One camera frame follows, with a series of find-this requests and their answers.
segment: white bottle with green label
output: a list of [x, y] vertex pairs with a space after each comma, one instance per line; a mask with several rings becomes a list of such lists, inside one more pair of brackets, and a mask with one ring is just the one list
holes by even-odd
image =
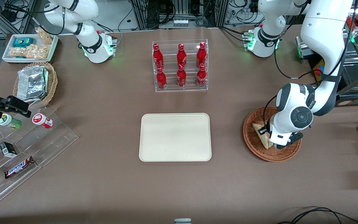
[[0, 125], [4, 127], [11, 127], [12, 129], [19, 129], [21, 127], [21, 120], [14, 119], [9, 114], [2, 114], [0, 118]]

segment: aluminum foil container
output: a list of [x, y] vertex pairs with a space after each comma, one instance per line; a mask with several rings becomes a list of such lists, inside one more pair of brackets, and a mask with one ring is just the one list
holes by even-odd
[[47, 75], [47, 70], [44, 66], [36, 65], [23, 68], [17, 74], [19, 75], [17, 98], [25, 102], [45, 98], [47, 89], [45, 74]]

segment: white tray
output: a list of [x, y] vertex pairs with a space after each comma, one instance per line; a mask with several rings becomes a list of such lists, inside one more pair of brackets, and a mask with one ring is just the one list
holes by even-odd
[[145, 114], [140, 129], [143, 162], [211, 159], [209, 116], [205, 113]]
[[52, 40], [52, 44], [49, 45], [51, 47], [51, 50], [49, 51], [48, 57], [45, 60], [40, 60], [40, 59], [34, 59], [34, 58], [16, 58], [16, 57], [10, 57], [9, 56], [9, 51], [10, 48], [13, 45], [13, 42], [16, 38], [23, 38], [23, 37], [32, 37], [34, 38], [34, 42], [33, 44], [37, 44], [37, 45], [44, 45], [44, 43], [42, 43], [41, 39], [39, 38], [38, 34], [13, 34], [12, 37], [10, 37], [9, 42], [6, 45], [6, 49], [4, 52], [4, 55], [2, 56], [2, 59], [6, 62], [10, 62], [10, 63], [33, 63], [33, 62], [48, 62], [51, 61], [54, 50], [56, 48], [57, 45], [57, 41], [59, 40], [59, 38], [57, 36], [53, 36], [53, 40]]

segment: small box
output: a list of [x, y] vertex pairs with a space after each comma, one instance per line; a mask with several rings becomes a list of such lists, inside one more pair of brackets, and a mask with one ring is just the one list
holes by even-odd
[[8, 142], [1, 142], [0, 148], [2, 150], [2, 154], [4, 154], [5, 157], [13, 158], [17, 156], [17, 153], [15, 151], [15, 148], [11, 143]]

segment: red coca-cola bottle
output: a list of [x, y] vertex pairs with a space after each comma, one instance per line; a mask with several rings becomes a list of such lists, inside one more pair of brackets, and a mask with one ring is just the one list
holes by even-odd
[[155, 66], [164, 68], [164, 58], [162, 57], [162, 52], [159, 50], [158, 44], [153, 44], [153, 59]]
[[176, 55], [178, 65], [183, 65], [184, 67], [186, 67], [185, 45], [184, 44], [179, 44], [178, 48], [179, 48], [179, 51], [178, 51], [178, 54]]
[[205, 63], [205, 59], [206, 59], [205, 42], [201, 42], [199, 51], [197, 52], [197, 61], [196, 61], [197, 68], [200, 67], [200, 64]]
[[186, 72], [184, 65], [178, 65], [178, 72], [176, 75], [178, 77], [178, 86], [184, 87], [186, 85]]
[[204, 65], [204, 64], [201, 64], [201, 65], [200, 65], [200, 71], [197, 72], [196, 85], [197, 85], [199, 88], [202, 88], [203, 86], [205, 86], [205, 80], [206, 80], [205, 65]]
[[162, 68], [157, 68], [157, 85], [159, 89], [166, 89], [167, 88], [167, 77], [162, 72]]

